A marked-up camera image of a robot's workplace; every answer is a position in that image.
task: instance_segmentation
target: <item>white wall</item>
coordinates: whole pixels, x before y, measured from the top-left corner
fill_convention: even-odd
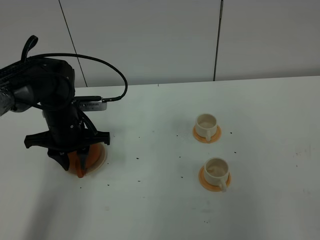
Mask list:
[[[225,0],[216,80],[320,75],[320,1]]]
[[[212,81],[220,0],[61,0],[78,54],[129,84]],[[80,60],[88,86],[122,85]]]
[[[31,35],[39,38],[29,56],[75,53],[58,0],[7,0],[0,7],[0,69],[21,59]],[[75,85],[84,87],[76,58],[66,60],[75,69]]]

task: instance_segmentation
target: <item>white cup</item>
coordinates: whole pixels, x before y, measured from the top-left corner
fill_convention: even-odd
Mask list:
[[[227,191],[229,166],[225,160],[214,157],[204,164],[204,179],[213,186],[219,186],[222,192]]]
[[[217,132],[217,119],[211,114],[201,114],[195,120],[195,132],[208,142]]]

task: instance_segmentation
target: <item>orange object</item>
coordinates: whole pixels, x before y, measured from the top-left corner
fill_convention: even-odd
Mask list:
[[[193,134],[194,138],[197,139],[199,142],[205,143],[205,144],[211,144],[211,143],[218,141],[219,138],[221,137],[221,133],[222,133],[221,128],[219,126],[217,126],[215,135],[213,135],[211,137],[210,141],[207,141],[205,137],[199,136],[197,134],[196,126],[194,126],[193,130],[192,130],[192,134]]]
[[[199,171],[199,174],[198,174],[199,182],[202,185],[202,187],[204,187],[205,189],[207,189],[209,191],[212,191],[212,192],[221,192],[221,189],[220,189],[219,186],[211,185],[206,181],[205,176],[204,176],[204,170],[205,170],[205,168],[202,166],[200,168],[200,171]],[[229,187],[230,182],[231,182],[231,174],[229,173],[228,180],[226,181],[226,186],[227,187]]]
[[[69,152],[69,172],[76,174],[78,178],[83,178],[86,173],[98,169],[106,160],[105,148],[101,143],[92,144],[89,148],[88,156],[85,159],[85,169],[81,169],[80,158],[77,151]]]

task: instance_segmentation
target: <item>table surface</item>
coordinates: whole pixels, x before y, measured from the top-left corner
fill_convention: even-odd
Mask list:
[[[9,112],[0,118],[0,238],[319,239],[319,90],[318,76],[129,86],[106,111],[87,113],[111,144],[82,179],[45,148],[25,148],[25,135],[48,130],[40,110]],[[194,139],[201,113],[216,116],[218,142]],[[226,193],[198,181],[212,157],[229,164]]]

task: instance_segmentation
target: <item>cup handle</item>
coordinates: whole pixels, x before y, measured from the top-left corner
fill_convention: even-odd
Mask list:
[[[211,134],[210,134],[210,131],[209,131],[209,130],[206,131],[206,137],[205,137],[205,139],[206,139],[207,142],[210,142],[210,140],[211,140]]]
[[[220,187],[220,189],[221,189],[222,192],[226,192],[226,191],[227,191],[227,184],[226,184],[226,182],[225,182],[223,179],[220,180],[220,185],[219,185],[219,187]]]

